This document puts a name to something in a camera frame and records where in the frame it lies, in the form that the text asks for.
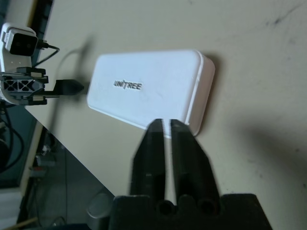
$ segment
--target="white box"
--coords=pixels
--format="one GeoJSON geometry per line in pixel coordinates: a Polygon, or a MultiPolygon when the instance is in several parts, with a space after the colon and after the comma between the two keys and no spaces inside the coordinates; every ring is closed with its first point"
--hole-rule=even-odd
{"type": "Polygon", "coordinates": [[[101,113],[146,129],[170,119],[199,132],[214,76],[213,62],[196,50],[101,55],[94,69],[87,103],[101,113]]]}

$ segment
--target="black cable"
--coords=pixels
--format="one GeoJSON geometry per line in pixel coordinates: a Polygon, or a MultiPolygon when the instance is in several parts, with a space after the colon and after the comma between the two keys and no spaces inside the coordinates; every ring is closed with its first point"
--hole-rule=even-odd
{"type": "Polygon", "coordinates": [[[59,52],[59,48],[56,47],[56,46],[48,45],[48,48],[55,49],[55,51],[52,54],[50,54],[49,56],[47,56],[46,58],[44,58],[43,60],[41,60],[41,61],[37,62],[35,65],[33,65],[32,66],[33,68],[38,66],[39,64],[42,64],[44,61],[47,61],[49,58],[55,56],[59,52]]]}
{"type": "Polygon", "coordinates": [[[66,223],[68,223],[67,150],[64,149],[64,151],[65,151],[65,218],[66,218],[66,223]]]}
{"type": "Polygon", "coordinates": [[[7,122],[3,121],[4,124],[18,137],[19,141],[20,141],[20,144],[21,144],[21,147],[20,147],[20,152],[17,156],[17,158],[12,162],[10,163],[9,165],[7,165],[6,167],[0,169],[0,173],[10,169],[12,166],[14,166],[19,160],[20,158],[22,157],[23,155],[23,152],[24,152],[24,140],[23,138],[20,136],[20,134],[12,127],[10,126],[7,122]]]}
{"type": "Polygon", "coordinates": [[[62,220],[63,223],[66,224],[65,218],[64,218],[63,216],[59,216],[59,217],[55,218],[55,219],[51,222],[50,226],[57,226],[57,225],[54,225],[54,224],[56,224],[56,222],[57,222],[58,219],[62,220]]]}
{"type": "Polygon", "coordinates": [[[5,113],[5,117],[6,117],[6,120],[7,120],[7,127],[9,128],[10,130],[10,146],[9,146],[9,149],[10,149],[10,152],[12,154],[12,150],[13,150],[13,144],[14,144],[14,134],[13,134],[13,130],[10,128],[12,127],[12,122],[11,122],[11,119],[9,117],[9,113],[8,113],[8,110],[6,109],[7,107],[4,105],[3,106],[3,111],[5,113]]]}
{"type": "Polygon", "coordinates": [[[5,108],[12,108],[14,106],[16,106],[16,104],[7,104],[7,105],[5,105],[5,108]]]}
{"type": "Polygon", "coordinates": [[[40,227],[42,227],[42,224],[41,224],[40,219],[39,219],[39,211],[38,211],[36,190],[37,190],[37,183],[35,182],[35,185],[34,185],[34,202],[35,202],[35,209],[36,209],[36,217],[37,217],[38,225],[39,225],[40,227]]]}

